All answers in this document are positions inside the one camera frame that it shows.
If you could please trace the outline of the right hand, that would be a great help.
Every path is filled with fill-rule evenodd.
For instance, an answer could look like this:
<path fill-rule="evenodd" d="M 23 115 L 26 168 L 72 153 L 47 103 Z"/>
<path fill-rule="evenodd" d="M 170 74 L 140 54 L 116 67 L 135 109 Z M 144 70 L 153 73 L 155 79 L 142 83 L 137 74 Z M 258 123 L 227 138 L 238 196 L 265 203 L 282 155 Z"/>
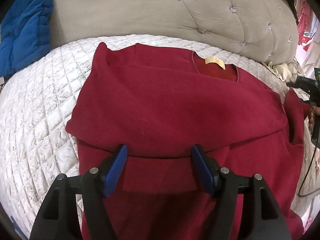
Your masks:
<path fill-rule="evenodd" d="M 314 123 L 315 123 L 315 117 L 320 115 L 320 108 L 317 106 L 311 106 L 310 107 L 310 112 L 308 114 L 308 120 L 309 120 L 309 131 L 310 133 L 312 133 L 313 131 L 313 127 L 314 127 Z"/>

